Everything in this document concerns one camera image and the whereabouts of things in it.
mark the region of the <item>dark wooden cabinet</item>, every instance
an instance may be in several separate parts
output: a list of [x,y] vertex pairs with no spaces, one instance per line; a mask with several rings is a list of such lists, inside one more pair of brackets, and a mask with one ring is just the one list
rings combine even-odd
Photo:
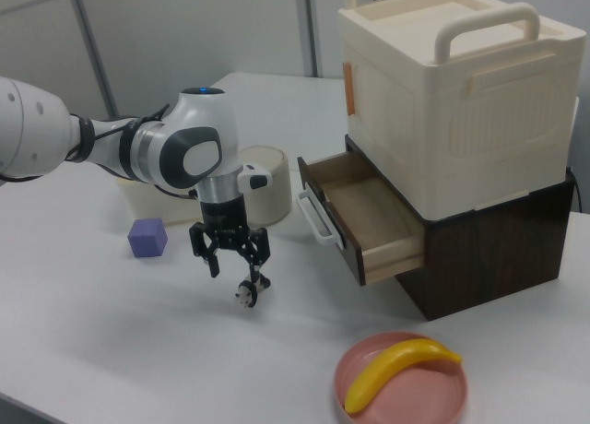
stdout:
[[433,320],[558,277],[571,176],[506,203],[428,221],[348,136],[345,142],[339,156],[298,162],[360,285],[396,277]]

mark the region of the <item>black cable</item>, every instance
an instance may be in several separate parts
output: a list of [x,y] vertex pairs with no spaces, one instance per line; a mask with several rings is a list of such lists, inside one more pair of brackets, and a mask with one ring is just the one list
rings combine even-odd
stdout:
[[183,194],[173,194],[172,192],[168,192],[167,190],[159,187],[157,184],[154,184],[154,187],[156,189],[158,189],[160,192],[162,192],[163,194],[173,196],[174,198],[180,198],[182,200],[196,200],[197,199],[195,191],[190,191],[188,194],[183,195]]
[[[123,125],[123,126],[120,126],[120,127],[115,127],[114,129],[111,129],[110,131],[107,131],[107,132],[104,132],[104,133],[102,133],[102,134],[100,134],[100,135],[97,135],[97,136],[95,136],[95,137],[94,137],[94,141],[100,140],[101,138],[104,138],[105,136],[109,136],[109,135],[112,135],[112,134],[116,134],[117,132],[121,132],[121,131],[123,131],[124,129],[125,129],[125,125]],[[74,155],[74,153],[75,153],[75,152],[76,152],[78,149],[80,149],[80,146],[81,146],[81,144],[80,144],[80,143],[78,143],[76,146],[72,147],[72,148],[71,148],[71,149],[70,149],[70,150],[67,152],[67,155],[65,156],[65,161],[70,161],[70,159],[69,159],[69,158],[70,158],[72,155]]]
[[575,188],[575,192],[578,195],[578,210],[580,211],[581,214],[583,214],[584,211],[582,210],[582,195],[580,194],[580,186],[578,186],[578,180],[575,178],[575,175],[573,174],[571,167],[567,168],[567,172],[573,178],[573,187]]
[[22,177],[22,178],[14,178],[14,177],[7,177],[6,175],[0,174],[0,181],[7,182],[7,183],[24,183],[24,182],[31,182],[33,180],[37,180],[41,178],[42,175],[37,175],[35,177]]

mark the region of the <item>banana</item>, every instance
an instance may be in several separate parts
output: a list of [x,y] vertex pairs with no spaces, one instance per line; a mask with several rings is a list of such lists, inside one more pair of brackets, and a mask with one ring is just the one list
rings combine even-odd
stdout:
[[396,374],[413,364],[434,359],[461,363],[459,355],[428,338],[409,339],[386,348],[367,364],[348,388],[345,411],[349,415],[360,412]]

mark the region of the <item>tabletop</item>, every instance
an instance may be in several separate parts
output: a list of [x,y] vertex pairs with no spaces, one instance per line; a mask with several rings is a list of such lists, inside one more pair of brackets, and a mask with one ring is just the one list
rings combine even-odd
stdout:
[[[231,74],[243,147],[296,158],[344,150],[341,80]],[[394,278],[359,287],[297,207],[268,228],[272,286],[245,310],[248,272],[193,256],[189,225],[161,257],[135,259],[115,180],[64,164],[0,188],[0,395],[56,422],[337,423],[340,357],[366,336],[414,332],[463,356],[461,423],[590,422],[590,216],[572,213],[560,277],[427,322]]]

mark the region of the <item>pink plate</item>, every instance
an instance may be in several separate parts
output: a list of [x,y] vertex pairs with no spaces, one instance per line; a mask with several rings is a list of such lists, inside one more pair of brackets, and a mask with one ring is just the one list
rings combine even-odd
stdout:
[[379,352],[412,338],[405,332],[379,334],[351,347],[338,362],[334,391],[339,413],[354,424],[452,424],[467,400],[467,380],[460,365],[437,360],[411,366],[394,376],[364,410],[344,411],[344,398],[357,375]]

